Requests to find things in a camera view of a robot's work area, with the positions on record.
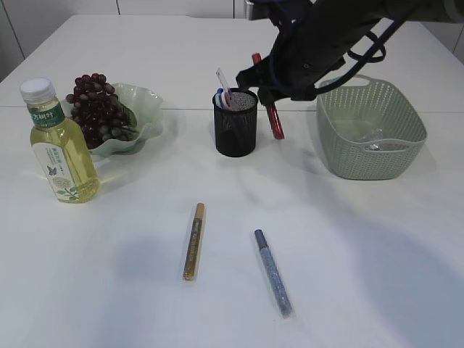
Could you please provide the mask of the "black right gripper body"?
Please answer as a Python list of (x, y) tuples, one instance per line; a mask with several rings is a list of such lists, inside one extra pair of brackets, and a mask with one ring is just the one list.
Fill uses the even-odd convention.
[(343, 41), (343, 30), (295, 30), (279, 36), (263, 61), (237, 74), (237, 86), (242, 91), (257, 87), (263, 104), (313, 100), (316, 82), (344, 64)]

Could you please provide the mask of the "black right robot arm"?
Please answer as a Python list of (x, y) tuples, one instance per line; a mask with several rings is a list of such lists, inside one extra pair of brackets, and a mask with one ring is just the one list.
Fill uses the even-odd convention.
[(264, 105), (312, 101), (345, 84), (407, 21), (463, 22), (462, 1), (247, 1), (246, 18), (278, 28), (262, 61), (236, 76)]

